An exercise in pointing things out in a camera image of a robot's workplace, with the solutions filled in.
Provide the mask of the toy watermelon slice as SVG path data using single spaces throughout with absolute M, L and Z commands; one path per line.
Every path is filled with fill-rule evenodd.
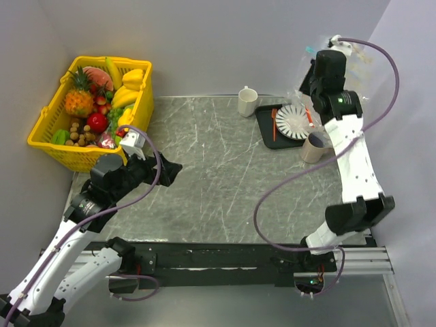
M 97 67 L 86 66 L 83 68 L 83 71 L 87 74 L 89 80 L 97 86 L 105 86 L 106 90 L 114 91 L 113 81 L 110 75 L 104 70 Z

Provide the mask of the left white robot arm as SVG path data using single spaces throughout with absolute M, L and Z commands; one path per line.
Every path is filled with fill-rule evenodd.
M 75 302 L 111 273 L 135 266 L 135 249 L 121 238 L 109 241 L 95 258 L 71 275 L 72 264 L 120 209 L 127 194 L 146 183 L 170 186 L 182 165 L 156 157 L 101 156 L 81 192 L 70 202 L 48 248 L 31 272 L 1 296 L 1 316 L 14 326 L 60 326 Z

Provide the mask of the yellow toy lemon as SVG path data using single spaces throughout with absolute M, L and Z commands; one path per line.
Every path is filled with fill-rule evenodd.
M 118 119 L 118 129 L 121 129 L 123 125 L 130 125 L 132 120 L 132 108 L 126 108 L 123 111 L 123 114 Z

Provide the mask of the green toy starfruit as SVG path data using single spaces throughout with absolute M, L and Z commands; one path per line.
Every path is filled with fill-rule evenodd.
M 58 129 L 52 136 L 50 143 L 54 145 L 65 145 L 70 140 L 70 132 L 65 129 Z

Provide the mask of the black plastic tray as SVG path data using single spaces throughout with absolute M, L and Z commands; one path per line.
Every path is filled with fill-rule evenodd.
M 276 131 L 276 138 L 273 138 L 272 111 L 273 109 L 280 109 L 282 106 L 283 104 L 270 104 L 258 106 L 255 109 L 255 117 L 258 122 L 264 145 L 272 150 L 301 147 L 304 143 L 303 140 L 293 140 L 291 138 L 287 138 L 279 131 Z

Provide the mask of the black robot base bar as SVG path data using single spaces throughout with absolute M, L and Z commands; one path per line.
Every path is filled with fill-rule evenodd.
M 334 254 L 282 251 L 267 244 L 130 243 L 104 245 L 121 254 L 119 272 L 134 274 L 141 289 L 218 285 L 294 286 L 296 273 L 334 273 Z

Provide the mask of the brown toy longan bunch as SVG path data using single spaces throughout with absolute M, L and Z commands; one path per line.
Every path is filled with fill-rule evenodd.
M 65 141 L 66 146 L 95 147 L 96 135 L 89 125 L 72 123 L 69 129 L 69 137 Z

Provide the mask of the yellow toy banana bunch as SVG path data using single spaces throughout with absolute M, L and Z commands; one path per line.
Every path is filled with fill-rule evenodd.
M 121 87 L 115 94 L 111 102 L 112 109 L 124 108 L 136 102 L 139 91 Z

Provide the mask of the striped white plate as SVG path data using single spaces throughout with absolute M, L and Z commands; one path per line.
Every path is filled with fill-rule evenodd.
M 284 105 L 275 117 L 278 131 L 292 140 L 305 140 L 317 128 L 306 106 Z

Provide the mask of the red toy apple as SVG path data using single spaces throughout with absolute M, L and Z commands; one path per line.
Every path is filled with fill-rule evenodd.
M 87 125 L 93 132 L 101 134 L 108 127 L 108 120 L 104 114 L 96 112 L 88 117 Z

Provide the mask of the polka dot zip bag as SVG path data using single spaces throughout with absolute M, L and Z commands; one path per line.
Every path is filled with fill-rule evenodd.
M 361 103 L 370 100 L 369 87 L 373 58 L 364 51 L 364 47 L 351 43 L 351 55 L 347 58 L 345 73 L 345 90 L 355 91 Z

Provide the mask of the white ceramic mug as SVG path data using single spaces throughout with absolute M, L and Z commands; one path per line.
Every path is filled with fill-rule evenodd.
M 238 93 L 237 110 L 239 115 L 245 118 L 250 117 L 254 113 L 257 102 L 258 93 L 254 89 L 244 86 Z

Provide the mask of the green toy grapes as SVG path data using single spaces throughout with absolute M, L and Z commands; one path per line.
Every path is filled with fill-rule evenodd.
M 123 108 L 112 108 L 107 114 L 107 119 L 109 122 L 108 128 L 111 134 L 115 134 L 116 129 L 118 128 L 118 120 L 123 115 Z

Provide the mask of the yellow plastic basket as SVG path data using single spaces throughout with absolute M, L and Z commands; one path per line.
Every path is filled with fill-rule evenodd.
M 153 65 L 149 61 L 133 60 L 123 57 L 111 58 L 121 73 L 133 69 L 143 69 L 144 79 L 132 113 L 127 121 L 130 125 L 146 131 L 154 110 L 152 71 Z M 72 87 L 70 73 L 65 73 L 60 79 L 60 86 L 50 103 L 43 107 L 34 125 L 27 143 L 33 148 L 40 149 L 56 159 L 60 164 L 74 172 L 89 172 L 97 159 L 105 154 L 120 155 L 124 161 L 126 156 L 121 147 L 114 150 L 102 148 L 80 148 L 79 146 L 55 145 L 51 138 L 59 129 L 67 128 L 70 117 L 65 111 L 65 97 Z

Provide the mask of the beige paper cup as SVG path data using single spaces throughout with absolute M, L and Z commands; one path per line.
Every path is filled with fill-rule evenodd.
M 310 133 L 300 150 L 300 158 L 308 164 L 316 164 L 332 147 L 330 138 L 319 131 Z

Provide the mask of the toy pineapple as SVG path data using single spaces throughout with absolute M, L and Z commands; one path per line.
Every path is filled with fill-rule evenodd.
M 65 111 L 70 116 L 86 119 L 93 112 L 92 81 L 81 66 L 71 74 L 72 88 L 65 96 Z

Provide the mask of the clear zip bag blue seal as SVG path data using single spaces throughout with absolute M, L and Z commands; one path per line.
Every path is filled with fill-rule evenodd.
M 303 78 L 305 77 L 305 74 L 309 70 L 310 67 L 310 60 L 315 59 L 316 57 L 316 51 L 312 49 L 311 47 L 306 47 L 304 54 L 302 56 L 302 59 L 300 60 L 300 63 L 298 64 L 298 69 L 296 73 L 296 90 L 299 90 L 300 84 L 303 81 Z

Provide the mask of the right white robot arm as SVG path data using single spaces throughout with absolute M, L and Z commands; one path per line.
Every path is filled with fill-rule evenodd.
M 333 246 L 377 225 L 394 208 L 372 167 L 358 94 L 344 89 L 346 61 L 342 52 L 319 51 L 301 87 L 332 142 L 342 184 L 342 203 L 329 206 L 323 224 L 302 242 L 308 248 L 298 263 L 305 271 L 314 271 Z

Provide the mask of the yellow toy bell pepper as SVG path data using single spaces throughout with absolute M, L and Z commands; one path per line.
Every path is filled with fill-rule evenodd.
M 126 89 L 139 91 L 144 79 L 144 71 L 142 69 L 133 69 L 122 77 L 123 86 Z

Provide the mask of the red toy strawberries bunch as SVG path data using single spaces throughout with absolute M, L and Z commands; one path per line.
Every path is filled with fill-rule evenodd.
M 110 102 L 113 98 L 113 93 L 108 89 L 106 84 L 98 85 L 93 83 L 90 87 L 91 95 L 93 96 L 93 111 L 106 116 L 110 109 Z

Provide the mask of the clear zip bag orange seal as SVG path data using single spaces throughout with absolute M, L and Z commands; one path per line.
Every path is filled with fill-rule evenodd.
M 307 102 L 305 101 L 305 96 L 303 95 L 303 93 L 297 90 L 290 91 L 287 94 L 287 98 L 290 100 L 292 104 L 295 105 L 295 107 L 304 110 L 305 116 L 308 120 L 309 127 L 315 127 L 315 124 L 311 116 L 311 111 L 307 105 Z

